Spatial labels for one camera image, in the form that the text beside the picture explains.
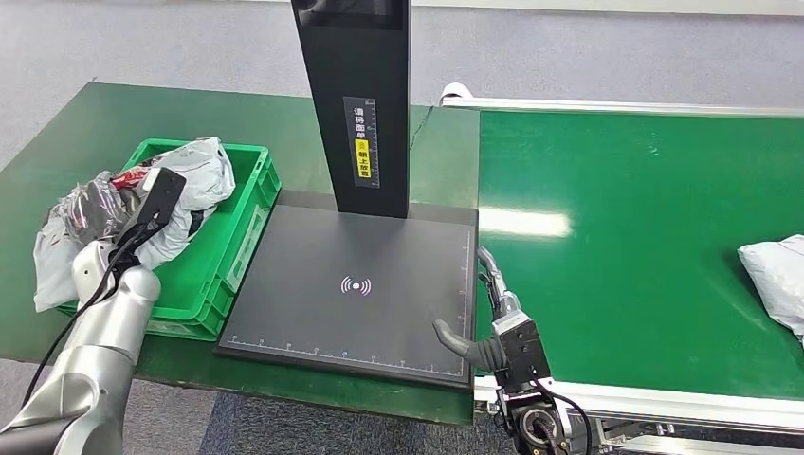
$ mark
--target gray carpet floor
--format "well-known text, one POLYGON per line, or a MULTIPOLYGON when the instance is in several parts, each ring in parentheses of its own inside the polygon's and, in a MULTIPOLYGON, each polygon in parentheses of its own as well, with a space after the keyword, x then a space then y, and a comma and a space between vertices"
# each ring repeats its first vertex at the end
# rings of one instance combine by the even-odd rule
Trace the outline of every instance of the gray carpet floor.
MULTIPOLYGON (((309 94, 287 4, 0 0, 0 29, 0 168, 91 80, 309 94)), ((460 81, 478 96, 802 107, 802 42, 798 18, 418 8, 411 98, 433 103, 460 81)), ((0 360, 0 426, 32 370, 0 360)), ((349 444, 511 453, 484 416, 473 428, 429 426, 141 381, 125 422, 125 451, 137 455, 349 453, 349 444)))

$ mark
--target white plastic bag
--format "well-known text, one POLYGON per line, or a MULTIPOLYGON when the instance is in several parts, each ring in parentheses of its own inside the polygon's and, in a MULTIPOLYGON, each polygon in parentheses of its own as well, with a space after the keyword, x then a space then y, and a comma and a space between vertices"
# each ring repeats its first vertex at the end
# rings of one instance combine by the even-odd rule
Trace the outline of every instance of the white plastic bag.
POLYGON ((77 298, 71 274, 73 260, 90 241, 119 233, 131 214, 127 213, 130 208, 122 207, 125 204, 122 193, 133 190, 140 198, 144 197, 146 194, 138 183, 152 168, 168 168, 187 180, 170 223, 135 252, 142 264, 152 269, 178 256, 215 212, 217 204, 234 192, 231 162, 217 137, 190 142, 141 164, 133 172, 114 178, 109 172, 99 174, 89 183, 77 186, 50 210, 45 225, 36 234, 33 248, 36 266, 33 299, 37 312, 77 298), (120 185, 119 193, 107 185, 109 179, 120 185), (94 201, 102 204, 94 207, 94 201), (120 207, 110 209, 110 201, 120 207))
POLYGON ((67 235, 66 225, 57 209, 51 209, 33 244, 33 263, 36 266, 33 304, 37 312, 78 298, 72 264, 81 248, 83 245, 67 235))
POLYGON ((738 253, 768 315, 804 344, 804 235, 742 246, 738 253))
POLYGON ((215 212, 216 205, 234 192, 234 171, 217 137, 199 139, 163 155, 154 168, 168 168, 187 179, 171 222, 137 249, 150 268, 184 251, 195 232, 215 212))

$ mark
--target robotic arm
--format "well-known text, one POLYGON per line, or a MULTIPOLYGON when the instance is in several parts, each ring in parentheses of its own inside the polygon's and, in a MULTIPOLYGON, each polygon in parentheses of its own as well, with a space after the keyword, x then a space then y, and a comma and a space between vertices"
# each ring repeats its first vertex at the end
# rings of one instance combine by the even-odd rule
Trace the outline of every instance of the robotic arm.
POLYGON ((94 241, 73 261, 75 324, 36 393, 34 376, 17 416, 0 431, 4 455, 122 453, 122 423, 139 348, 161 285, 135 251, 170 221, 185 179, 168 169, 144 181, 148 196, 113 241, 94 241))
MULTIPOLYGON (((566 455, 569 453, 566 434, 570 429, 557 400, 580 413, 587 435, 591 434, 589 419, 575 402, 544 386, 544 381, 550 382, 550 366, 536 323, 522 312, 517 295, 505 286, 491 253, 481 246, 478 258, 485 269, 480 278, 491 303, 492 337, 478 342, 468 340, 453 333, 442 320, 433 322, 435 333, 453 353, 480 370, 494 373, 500 386, 497 398, 504 428, 520 454, 566 455)), ((591 442, 587 437, 587 454, 591 452, 591 442)))

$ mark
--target black vertical post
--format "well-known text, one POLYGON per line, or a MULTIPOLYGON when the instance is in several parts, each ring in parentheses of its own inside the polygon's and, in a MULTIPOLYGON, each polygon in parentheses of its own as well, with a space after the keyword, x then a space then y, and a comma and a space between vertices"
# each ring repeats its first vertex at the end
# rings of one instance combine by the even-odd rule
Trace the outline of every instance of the black vertical post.
POLYGON ((408 216, 410 0, 292 0, 338 210, 408 216))

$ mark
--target wireless symbol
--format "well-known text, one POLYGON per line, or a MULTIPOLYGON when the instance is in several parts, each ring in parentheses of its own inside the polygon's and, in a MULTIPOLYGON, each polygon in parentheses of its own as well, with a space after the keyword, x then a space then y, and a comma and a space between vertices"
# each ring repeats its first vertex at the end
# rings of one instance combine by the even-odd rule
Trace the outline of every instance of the wireless symbol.
POLYGON ((351 277, 345 277, 340 282, 340 292, 348 294, 350 292, 359 292, 363 296, 368 296, 372 292, 372 281, 369 279, 362 282, 356 282, 351 277))

